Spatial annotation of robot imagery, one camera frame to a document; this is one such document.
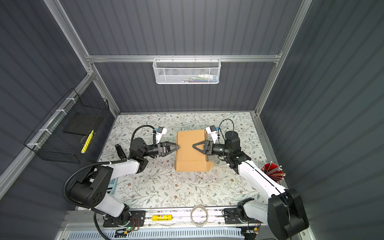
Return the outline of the brown cardboard paper box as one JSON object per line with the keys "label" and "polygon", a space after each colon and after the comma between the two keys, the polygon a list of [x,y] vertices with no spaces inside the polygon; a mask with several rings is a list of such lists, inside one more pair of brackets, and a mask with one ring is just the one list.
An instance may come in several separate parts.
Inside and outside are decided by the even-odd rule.
{"label": "brown cardboard paper box", "polygon": [[177,133],[176,172],[207,172],[214,167],[214,162],[207,160],[207,155],[193,148],[193,144],[207,139],[205,130],[181,131]]}

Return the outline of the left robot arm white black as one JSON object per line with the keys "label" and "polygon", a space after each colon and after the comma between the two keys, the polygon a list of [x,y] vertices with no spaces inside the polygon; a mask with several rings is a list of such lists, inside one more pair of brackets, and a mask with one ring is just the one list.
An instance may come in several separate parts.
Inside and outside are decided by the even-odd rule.
{"label": "left robot arm white black", "polygon": [[143,172],[148,164],[146,157],[165,157],[176,152],[179,146],[171,142],[148,145],[142,138],[135,138],[128,155],[120,145],[115,147],[120,161],[98,162],[77,170],[66,180],[63,195],[67,202],[75,206],[127,221],[130,209],[107,193],[110,181]]}

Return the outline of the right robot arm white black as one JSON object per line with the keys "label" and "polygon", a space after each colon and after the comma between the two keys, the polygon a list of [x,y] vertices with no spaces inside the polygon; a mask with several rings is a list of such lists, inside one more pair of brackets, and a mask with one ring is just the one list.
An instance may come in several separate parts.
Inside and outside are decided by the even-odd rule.
{"label": "right robot arm white black", "polygon": [[267,200],[262,204],[253,198],[238,202],[237,216],[242,222],[257,220],[267,224],[278,240],[287,240],[309,227],[309,220],[300,194],[275,182],[258,168],[242,151],[239,135],[235,131],[225,134],[224,144],[204,140],[192,147],[204,155],[223,157],[236,174],[247,180]]}

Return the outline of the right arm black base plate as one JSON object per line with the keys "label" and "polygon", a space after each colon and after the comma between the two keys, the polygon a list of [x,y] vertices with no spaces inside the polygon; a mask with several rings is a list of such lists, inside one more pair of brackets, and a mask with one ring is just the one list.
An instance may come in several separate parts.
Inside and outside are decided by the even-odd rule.
{"label": "right arm black base plate", "polygon": [[261,224],[262,222],[256,219],[250,219],[245,214],[239,211],[237,208],[224,208],[222,215],[225,219],[225,223],[229,225],[234,224]]}

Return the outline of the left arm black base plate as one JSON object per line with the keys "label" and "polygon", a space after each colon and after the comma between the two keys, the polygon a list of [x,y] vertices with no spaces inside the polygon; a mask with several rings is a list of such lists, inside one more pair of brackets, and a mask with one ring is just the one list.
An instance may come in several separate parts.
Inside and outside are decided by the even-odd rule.
{"label": "left arm black base plate", "polygon": [[119,217],[106,215],[103,217],[104,228],[142,227],[145,222],[146,211],[125,211]]}

